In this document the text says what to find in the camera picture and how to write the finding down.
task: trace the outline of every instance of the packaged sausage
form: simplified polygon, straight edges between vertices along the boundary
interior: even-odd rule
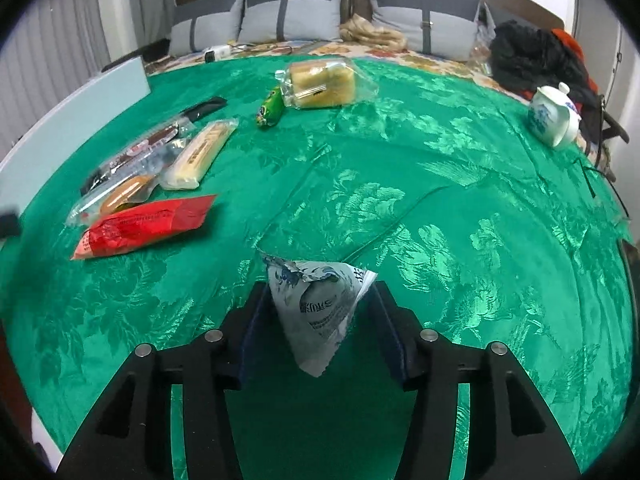
[[[135,158],[144,152],[153,151],[159,146],[175,139],[175,137],[189,135],[195,130],[193,125],[195,121],[219,110],[225,105],[225,98],[215,96],[181,111],[173,119],[165,123],[154,126],[98,166],[80,188],[80,195],[84,196],[95,187],[105,183],[115,173],[119,172],[121,168],[132,163]]]
[[[164,172],[160,178],[160,186],[163,189],[196,189],[237,127],[237,119],[212,121],[207,124]]]
[[[125,254],[202,225],[215,195],[149,202],[98,220],[84,232],[72,260]]]
[[[125,202],[144,202],[157,183],[154,179],[174,163],[187,142],[187,139],[175,139],[154,150],[140,153],[113,178],[78,200],[66,217],[66,225],[89,226],[101,216],[122,208]]]

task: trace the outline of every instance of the black cable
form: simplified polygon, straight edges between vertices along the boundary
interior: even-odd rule
[[[626,217],[630,218],[629,211],[626,208],[626,205],[625,205],[624,201],[620,197],[620,194],[618,193],[618,190],[613,185],[613,182],[610,181],[610,179],[607,176],[607,174],[604,171],[599,170],[598,168],[587,168],[587,167],[585,167],[585,165],[582,163],[582,161],[579,158],[576,158],[573,163],[575,164],[576,162],[580,162],[580,167],[582,168],[582,174],[584,175],[584,179],[587,182],[587,186],[589,187],[589,191],[591,192],[591,197],[595,198],[596,197],[596,192],[594,191],[593,186],[591,185],[591,182],[589,182],[589,179],[587,177],[587,173],[586,172],[587,171],[596,171],[597,173],[601,174],[605,178],[605,180],[609,183],[609,185],[611,186],[611,189],[613,190],[613,192],[618,197],[618,201],[620,202],[620,205],[622,206],[622,209],[625,211]]]
[[[594,166],[597,168],[600,163],[600,156],[602,155],[602,143],[604,142],[604,134],[602,129],[604,128],[604,95],[598,96],[598,154],[596,155],[596,162]]]

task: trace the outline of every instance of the plastic bag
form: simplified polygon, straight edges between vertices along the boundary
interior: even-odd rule
[[[84,196],[95,187],[105,183],[117,171],[132,162],[140,153],[146,150],[154,150],[168,143],[175,137],[190,134],[195,129],[193,126],[195,121],[225,106],[225,98],[213,96],[206,101],[202,101],[181,111],[167,122],[149,129],[129,146],[126,146],[98,166],[80,188],[80,195]]]
[[[215,195],[161,200],[120,211],[96,222],[84,232],[72,260],[125,254],[204,222]]]
[[[491,57],[491,49],[489,46],[495,38],[495,33],[491,33],[486,25],[479,24],[474,44],[469,53],[469,61],[466,66],[475,72],[491,77],[491,65],[489,58]]]
[[[368,101],[378,85],[347,58],[291,63],[275,74],[284,104],[294,108],[326,108]]]
[[[164,172],[160,178],[160,186],[163,189],[196,189],[237,127],[237,119],[211,121],[207,124]]]
[[[356,305],[377,274],[344,263],[262,255],[285,336],[301,370],[319,377],[347,334]]]
[[[147,200],[157,183],[158,174],[175,162],[187,143],[187,139],[175,139],[140,153],[113,178],[78,200],[66,217],[66,225],[89,226],[127,203]],[[147,176],[148,179],[134,180],[141,176]]]
[[[387,52],[402,52],[406,50],[407,44],[406,36],[399,30],[376,27],[355,13],[340,25],[340,38]]]
[[[129,146],[105,160],[89,176],[80,189],[80,195],[86,195],[91,190],[107,182],[118,170],[131,164],[139,155],[152,152],[178,136],[190,134],[195,126],[186,117],[178,117],[139,136]]]

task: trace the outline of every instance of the floral pattern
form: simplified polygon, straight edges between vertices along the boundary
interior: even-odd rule
[[[136,344],[187,343],[242,305],[265,278],[264,251],[375,270],[425,327],[480,348],[507,343],[587,467],[622,420],[630,376],[630,298],[616,245],[628,231],[606,183],[584,176],[589,162],[576,148],[540,145],[517,100],[390,63],[357,61],[380,85],[375,101],[287,109],[261,130],[255,111],[273,73],[295,59],[150,78],[151,94],[81,146],[25,211],[22,236],[0,253],[1,315],[54,440],[68,446]],[[91,168],[210,95],[228,99],[215,118],[239,117],[238,130],[199,190],[152,196],[218,193],[203,227],[70,262],[81,233],[63,222]],[[297,370],[274,332],[256,375],[228,394],[245,478],[394,475],[415,397],[389,378],[362,314],[321,378]],[[175,477],[185,478],[179,387],[172,399]],[[468,418],[461,387],[454,480],[464,475]],[[300,434],[332,459],[319,461]]]

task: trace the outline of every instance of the blue and white porcelain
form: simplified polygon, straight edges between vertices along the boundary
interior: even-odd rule
[[[543,86],[529,104],[531,132],[555,150],[571,145],[578,135],[580,115],[568,93],[569,87],[564,83],[558,88]]]

